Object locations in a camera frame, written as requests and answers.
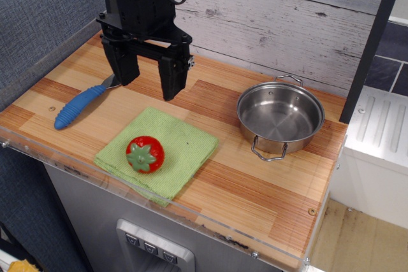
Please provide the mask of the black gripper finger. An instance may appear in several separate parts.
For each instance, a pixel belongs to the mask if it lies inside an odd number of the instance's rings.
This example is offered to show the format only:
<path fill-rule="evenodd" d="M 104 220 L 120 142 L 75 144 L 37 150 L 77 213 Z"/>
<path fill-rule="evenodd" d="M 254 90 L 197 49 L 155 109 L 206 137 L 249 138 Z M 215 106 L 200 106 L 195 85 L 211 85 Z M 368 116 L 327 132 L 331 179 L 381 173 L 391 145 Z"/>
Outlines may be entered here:
<path fill-rule="evenodd" d="M 165 48 L 158 65 L 163 99 L 171 101 L 186 86 L 187 73 L 191 66 L 189 45 L 170 45 Z"/>
<path fill-rule="evenodd" d="M 139 77 L 138 59 L 129 41 L 113 40 L 105 34 L 101 41 L 110 67 L 121 85 L 127 86 Z"/>

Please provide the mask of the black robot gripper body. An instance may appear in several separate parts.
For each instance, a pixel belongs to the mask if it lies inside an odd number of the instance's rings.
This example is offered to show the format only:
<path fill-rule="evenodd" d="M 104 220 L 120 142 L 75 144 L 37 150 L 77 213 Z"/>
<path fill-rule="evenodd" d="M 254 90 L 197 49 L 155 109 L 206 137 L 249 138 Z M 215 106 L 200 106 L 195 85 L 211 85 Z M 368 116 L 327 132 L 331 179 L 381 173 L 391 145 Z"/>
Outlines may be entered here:
<path fill-rule="evenodd" d="M 170 45 L 192 42 L 190 35 L 175 24 L 175 8 L 186 0 L 107 0 L 110 8 L 100 14 L 103 34 L 117 41 L 144 43 L 147 40 Z"/>

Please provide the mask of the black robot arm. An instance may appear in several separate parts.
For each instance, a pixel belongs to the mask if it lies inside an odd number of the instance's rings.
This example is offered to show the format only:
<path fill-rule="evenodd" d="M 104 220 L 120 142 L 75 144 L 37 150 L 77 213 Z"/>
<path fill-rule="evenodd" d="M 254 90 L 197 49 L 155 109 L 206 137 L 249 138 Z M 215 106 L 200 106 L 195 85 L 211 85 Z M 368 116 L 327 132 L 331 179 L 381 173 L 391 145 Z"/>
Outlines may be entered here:
<path fill-rule="evenodd" d="M 186 86 L 192 37 L 175 24 L 176 0 L 105 0 L 97 21 L 111 69 L 123 86 L 140 75 L 138 56 L 157 61 L 165 101 Z"/>

